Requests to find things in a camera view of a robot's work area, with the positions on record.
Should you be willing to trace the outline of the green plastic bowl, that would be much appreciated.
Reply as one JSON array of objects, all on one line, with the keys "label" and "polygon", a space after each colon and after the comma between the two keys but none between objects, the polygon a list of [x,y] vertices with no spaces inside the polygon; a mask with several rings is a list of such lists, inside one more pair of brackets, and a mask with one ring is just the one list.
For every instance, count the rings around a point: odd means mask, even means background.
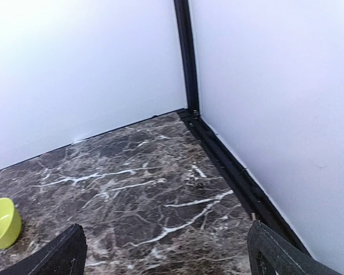
[{"label": "green plastic bowl", "polygon": [[0,198],[0,249],[7,249],[19,237],[22,219],[10,198]]}]

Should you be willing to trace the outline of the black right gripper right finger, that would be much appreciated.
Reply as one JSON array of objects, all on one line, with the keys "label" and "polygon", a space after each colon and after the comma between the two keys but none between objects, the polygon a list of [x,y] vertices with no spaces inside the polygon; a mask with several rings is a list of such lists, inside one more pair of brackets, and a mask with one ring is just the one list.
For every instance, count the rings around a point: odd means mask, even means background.
[{"label": "black right gripper right finger", "polygon": [[249,229],[247,245],[252,274],[338,274],[258,220]]}]

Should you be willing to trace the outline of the black frame post right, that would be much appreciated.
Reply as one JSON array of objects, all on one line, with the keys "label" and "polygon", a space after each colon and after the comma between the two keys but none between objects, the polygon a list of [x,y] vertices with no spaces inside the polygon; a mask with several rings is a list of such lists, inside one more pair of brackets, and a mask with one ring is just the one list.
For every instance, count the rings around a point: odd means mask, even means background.
[{"label": "black frame post right", "polygon": [[174,8],[185,78],[187,109],[194,117],[198,117],[200,115],[200,103],[189,2],[174,0]]}]

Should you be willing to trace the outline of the black side base rail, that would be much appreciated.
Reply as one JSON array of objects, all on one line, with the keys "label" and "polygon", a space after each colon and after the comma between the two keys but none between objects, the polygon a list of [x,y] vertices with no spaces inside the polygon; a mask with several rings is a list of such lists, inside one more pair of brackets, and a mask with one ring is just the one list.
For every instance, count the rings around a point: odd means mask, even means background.
[{"label": "black side base rail", "polygon": [[248,170],[223,145],[212,129],[201,118],[191,115],[187,109],[179,109],[177,114],[234,191],[245,211],[248,214],[254,213],[258,220],[265,223],[301,252],[309,255],[299,237],[249,175]]}]

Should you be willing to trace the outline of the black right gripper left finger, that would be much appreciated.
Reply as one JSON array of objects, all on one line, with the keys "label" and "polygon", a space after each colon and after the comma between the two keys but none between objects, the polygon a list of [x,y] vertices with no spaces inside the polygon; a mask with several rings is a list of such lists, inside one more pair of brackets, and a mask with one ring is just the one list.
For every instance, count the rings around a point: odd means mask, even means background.
[{"label": "black right gripper left finger", "polygon": [[42,249],[0,274],[83,274],[87,242],[83,227],[73,224]]}]

